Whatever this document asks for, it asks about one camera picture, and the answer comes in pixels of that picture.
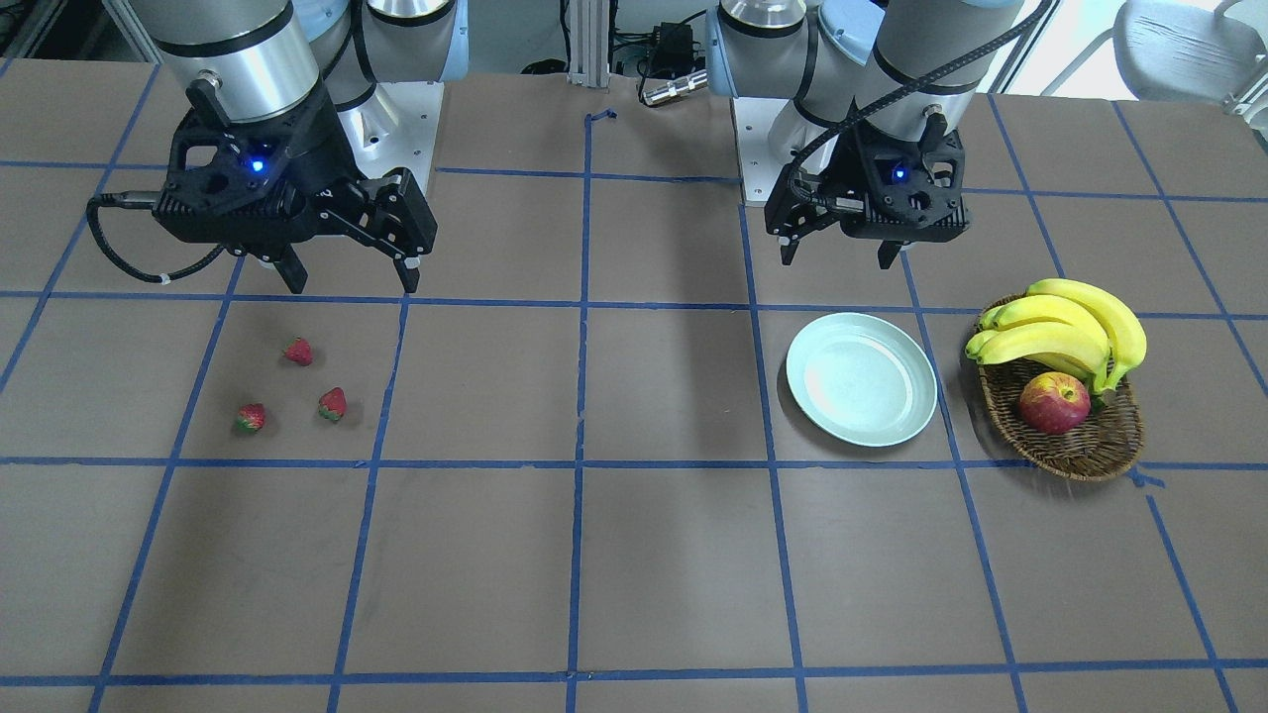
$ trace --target white mounting plate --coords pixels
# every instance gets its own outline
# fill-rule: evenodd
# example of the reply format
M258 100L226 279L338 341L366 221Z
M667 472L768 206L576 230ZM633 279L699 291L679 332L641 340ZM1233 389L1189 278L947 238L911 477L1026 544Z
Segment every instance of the white mounting plate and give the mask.
M411 81L380 84L379 90L385 90L399 109L403 131L373 146L358 146L358 142L353 141L356 166L372 179L397 166L404 166L413 173L418 188L427 193L445 85L439 81Z
M771 186L780 178L780 170L790 156L775 156L766 143L771 124L787 99L732 99L732 119L735 122L735 148L739 152L739 174L744 181L744 204L766 206Z

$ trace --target table surface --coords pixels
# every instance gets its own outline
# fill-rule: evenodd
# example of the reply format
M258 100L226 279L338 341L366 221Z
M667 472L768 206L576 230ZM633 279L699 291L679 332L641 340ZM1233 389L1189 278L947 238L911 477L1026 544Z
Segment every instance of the table surface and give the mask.
M633 95L448 86L418 293L327 239L290 296L228 258L132 282L85 235L94 192L161 184L170 76L0 65L0 709L1268 709L1244 124L979 95L971 231L888 271L827 231L786 268L728 101ZM147 270L202 252L104 222ZM1063 274L1149 334L1132 478L1027 467L960 355L983 304ZM792 336L839 311L933 360L910 442L851 447L791 400Z

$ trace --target chair leg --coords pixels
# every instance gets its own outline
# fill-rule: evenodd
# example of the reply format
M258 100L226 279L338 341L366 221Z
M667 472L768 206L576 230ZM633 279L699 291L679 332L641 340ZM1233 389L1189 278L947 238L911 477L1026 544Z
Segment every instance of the chair leg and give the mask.
M1092 43L1084 47L1083 52L1079 52L1079 56L1075 57L1074 61L1069 63L1069 66L1061 70L1061 74L1056 75L1056 79L1054 79L1051 84L1044 88L1044 91L1038 93L1040 96L1051 96L1054 91L1060 89L1060 86L1065 84L1065 80L1070 79L1070 75L1077 72L1079 67L1082 67L1083 63L1088 61L1088 57L1094 55L1097 49L1101 49L1101 46L1104 44L1106 41L1110 39L1110 36L1112 34L1113 34L1113 28L1110 28L1102 32L1101 34L1096 36L1096 38L1092 39Z

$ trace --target bunch of bananas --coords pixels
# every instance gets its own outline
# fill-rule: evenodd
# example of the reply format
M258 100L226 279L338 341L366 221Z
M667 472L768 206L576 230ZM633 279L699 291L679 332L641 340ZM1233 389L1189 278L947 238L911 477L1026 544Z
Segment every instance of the bunch of bananas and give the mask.
M1049 278L988 310L964 351L979 364L1031 359L1098 395L1145 360L1145 330L1121 299L1078 280Z

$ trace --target wicker basket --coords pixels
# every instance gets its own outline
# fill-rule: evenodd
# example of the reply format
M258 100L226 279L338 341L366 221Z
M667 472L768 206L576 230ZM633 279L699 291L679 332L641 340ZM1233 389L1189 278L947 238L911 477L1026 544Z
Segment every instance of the wicker basket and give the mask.
M1004 297L987 310L1018 297ZM974 331L980 331L976 324ZM1145 426L1127 379L1104 393L1104 409L1064 434L1050 435L1028 426L1017 410L1026 384L1050 370L1030 359L978 367L987 411L1004 439L1028 461L1063 478L1107 481L1131 469L1145 445Z

